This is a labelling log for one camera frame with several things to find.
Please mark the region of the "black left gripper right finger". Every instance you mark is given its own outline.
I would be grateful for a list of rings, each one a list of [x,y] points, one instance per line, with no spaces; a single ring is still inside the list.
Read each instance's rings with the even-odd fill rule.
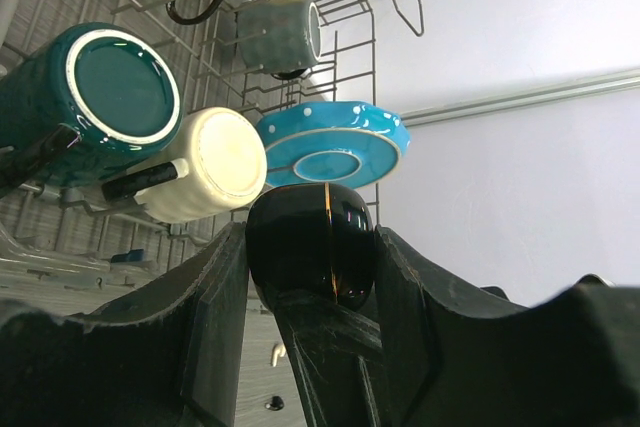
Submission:
[[[534,307],[376,231],[375,291],[397,426],[635,426],[639,291],[577,283]]]

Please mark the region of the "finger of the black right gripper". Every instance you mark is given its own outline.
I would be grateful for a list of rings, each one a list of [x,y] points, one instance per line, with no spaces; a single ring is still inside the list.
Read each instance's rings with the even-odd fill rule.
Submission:
[[[293,369],[309,426],[391,426],[378,312],[354,312],[305,290],[270,306]]]

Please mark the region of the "black earbud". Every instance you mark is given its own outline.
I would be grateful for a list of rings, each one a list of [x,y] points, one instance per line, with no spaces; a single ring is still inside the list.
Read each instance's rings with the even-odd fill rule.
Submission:
[[[273,412],[282,410],[284,406],[284,400],[278,395],[274,395],[268,402],[265,403],[265,408]]]

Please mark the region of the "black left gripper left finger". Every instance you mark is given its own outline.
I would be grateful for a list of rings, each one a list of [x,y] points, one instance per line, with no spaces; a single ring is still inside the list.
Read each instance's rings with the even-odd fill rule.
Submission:
[[[89,314],[1,304],[5,426],[230,426],[248,291],[245,227]]]

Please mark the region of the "black earbud charging case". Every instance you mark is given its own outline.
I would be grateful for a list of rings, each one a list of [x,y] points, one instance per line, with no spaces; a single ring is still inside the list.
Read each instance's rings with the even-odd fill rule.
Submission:
[[[247,260],[264,305],[304,290],[357,311],[374,284],[374,224],[364,199],[336,183],[295,184],[262,194],[249,210]]]

